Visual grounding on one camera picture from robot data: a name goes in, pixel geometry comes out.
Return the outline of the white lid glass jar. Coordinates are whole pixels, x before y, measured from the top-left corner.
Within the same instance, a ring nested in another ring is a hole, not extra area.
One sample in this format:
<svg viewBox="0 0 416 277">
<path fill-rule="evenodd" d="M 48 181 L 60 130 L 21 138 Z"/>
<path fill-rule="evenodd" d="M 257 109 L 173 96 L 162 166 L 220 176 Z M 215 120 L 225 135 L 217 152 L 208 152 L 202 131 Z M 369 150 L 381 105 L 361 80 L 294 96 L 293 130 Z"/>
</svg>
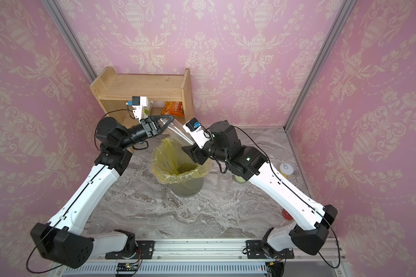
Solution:
<svg viewBox="0 0 416 277">
<path fill-rule="evenodd" d="M 164 132 L 166 135 L 171 136 L 182 146 L 193 145 L 195 142 L 192 137 L 184 130 L 183 125 L 177 120 L 169 125 L 168 129 Z"/>
</svg>

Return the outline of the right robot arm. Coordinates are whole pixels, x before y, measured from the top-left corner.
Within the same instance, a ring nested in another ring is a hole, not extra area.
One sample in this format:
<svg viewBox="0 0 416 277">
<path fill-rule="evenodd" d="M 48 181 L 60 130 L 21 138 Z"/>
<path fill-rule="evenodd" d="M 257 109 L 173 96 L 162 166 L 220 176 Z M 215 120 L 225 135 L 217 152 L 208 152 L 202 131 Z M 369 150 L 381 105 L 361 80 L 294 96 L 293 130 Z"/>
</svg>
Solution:
<svg viewBox="0 0 416 277">
<path fill-rule="evenodd" d="M 211 159 L 233 175 L 261 189 L 294 219 L 290 225 L 272 227 L 264 235 L 262 250 L 274 257 L 284 249 L 297 248 L 308 255 L 319 254 L 325 244 L 337 209 L 322 205 L 305 195 L 278 172 L 267 154 L 257 145 L 243 145 L 238 138 L 238 128 L 228 121 L 220 121 L 205 128 L 193 118 L 183 129 L 193 143 L 182 150 L 199 165 Z"/>
</svg>

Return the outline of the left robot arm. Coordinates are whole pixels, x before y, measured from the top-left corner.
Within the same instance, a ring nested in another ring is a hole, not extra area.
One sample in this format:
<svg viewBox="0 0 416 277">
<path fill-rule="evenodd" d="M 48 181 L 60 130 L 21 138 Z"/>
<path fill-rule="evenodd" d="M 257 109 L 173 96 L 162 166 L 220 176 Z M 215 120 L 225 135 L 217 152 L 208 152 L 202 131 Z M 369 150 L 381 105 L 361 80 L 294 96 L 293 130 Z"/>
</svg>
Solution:
<svg viewBox="0 0 416 277">
<path fill-rule="evenodd" d="M 100 154 L 89 175 L 59 212 L 47 223 L 37 223 L 30 232 L 34 249 L 42 258 L 79 268 L 90 257 L 116 253 L 128 259 L 139 253 L 132 232 L 117 229 L 93 237 L 82 233 L 101 198 L 125 172 L 132 157 L 129 148 L 163 134 L 173 121 L 172 115 L 156 115 L 129 129 L 113 117 L 98 122 L 95 138 L 101 142 Z"/>
</svg>

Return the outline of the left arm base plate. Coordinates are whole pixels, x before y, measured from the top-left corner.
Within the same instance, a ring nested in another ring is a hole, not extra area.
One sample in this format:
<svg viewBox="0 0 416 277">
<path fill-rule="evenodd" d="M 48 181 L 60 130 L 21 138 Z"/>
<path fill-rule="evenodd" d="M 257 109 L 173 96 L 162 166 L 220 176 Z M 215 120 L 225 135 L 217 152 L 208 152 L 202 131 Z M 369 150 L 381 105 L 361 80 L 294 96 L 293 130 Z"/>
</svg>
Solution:
<svg viewBox="0 0 416 277">
<path fill-rule="evenodd" d="M 134 252 L 110 252 L 105 255 L 106 260 L 151 260 L 154 254 L 156 242 L 153 240 L 136 241 L 136 248 Z"/>
</svg>

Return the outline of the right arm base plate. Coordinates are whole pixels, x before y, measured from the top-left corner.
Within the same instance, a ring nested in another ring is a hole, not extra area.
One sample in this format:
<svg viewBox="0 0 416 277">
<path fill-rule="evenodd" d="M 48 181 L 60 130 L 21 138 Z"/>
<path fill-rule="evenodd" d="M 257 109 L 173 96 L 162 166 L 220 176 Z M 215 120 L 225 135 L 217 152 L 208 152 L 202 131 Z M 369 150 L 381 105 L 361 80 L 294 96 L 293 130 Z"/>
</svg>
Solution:
<svg viewBox="0 0 416 277">
<path fill-rule="evenodd" d="M 248 259 L 275 259 L 285 260 L 293 259 L 295 257 L 291 248 L 284 249 L 282 251 L 273 250 L 267 243 L 263 243 L 259 240 L 247 240 L 246 246 L 243 248 L 242 253 L 247 256 Z"/>
</svg>

